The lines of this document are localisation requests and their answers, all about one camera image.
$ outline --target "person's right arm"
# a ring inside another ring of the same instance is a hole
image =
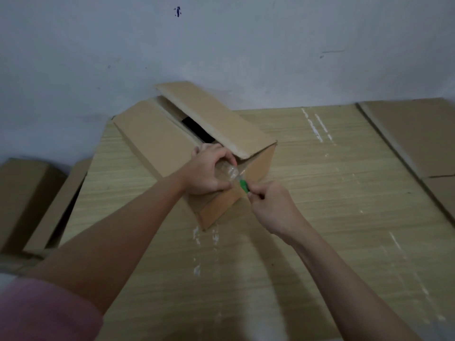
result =
[[[292,246],[310,272],[344,340],[421,340],[306,221],[279,183],[248,182],[259,222]]]

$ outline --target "white wall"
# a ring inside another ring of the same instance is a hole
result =
[[[171,80],[233,109],[451,94],[454,11],[455,0],[1,0],[0,157],[71,165],[107,116]]]

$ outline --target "brown cardboard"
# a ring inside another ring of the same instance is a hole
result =
[[[442,98],[360,103],[419,178],[455,175],[455,107]]]
[[[189,81],[155,85],[164,97],[241,159],[276,142]]]
[[[33,235],[24,247],[25,252],[41,254],[48,246],[54,231],[62,222],[62,218],[70,206],[71,201],[79,191],[82,182],[87,175],[91,160],[92,158],[81,160],[73,166],[65,183],[62,185],[36,230],[33,232]]]
[[[19,253],[66,175],[48,163],[9,159],[0,168],[0,251]]]
[[[425,178],[423,182],[444,209],[455,219],[455,176]]]
[[[192,149],[201,144],[181,123],[187,116],[197,120],[217,141],[242,155],[245,160],[239,160],[239,169],[244,171],[244,177],[260,179],[267,174],[276,146],[275,140],[191,83],[163,84],[158,87],[177,104],[162,96],[151,98],[137,103],[113,119],[132,152],[157,179],[182,167],[190,160]],[[191,95],[197,97],[198,101],[195,102]],[[218,166],[215,171],[217,177],[223,177]],[[206,229],[242,194],[240,187],[236,186],[224,192],[185,196],[181,205]]]

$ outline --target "wooden table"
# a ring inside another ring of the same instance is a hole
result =
[[[290,190],[353,269],[406,321],[447,323],[455,302],[455,230],[356,107],[238,113],[278,140],[267,179]],[[109,123],[62,241],[154,182]],[[338,335],[300,259],[241,199],[207,232],[174,208],[105,316],[99,339]]]

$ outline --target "pink sleeve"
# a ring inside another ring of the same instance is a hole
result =
[[[18,278],[0,292],[0,340],[94,340],[103,316],[49,282]]]

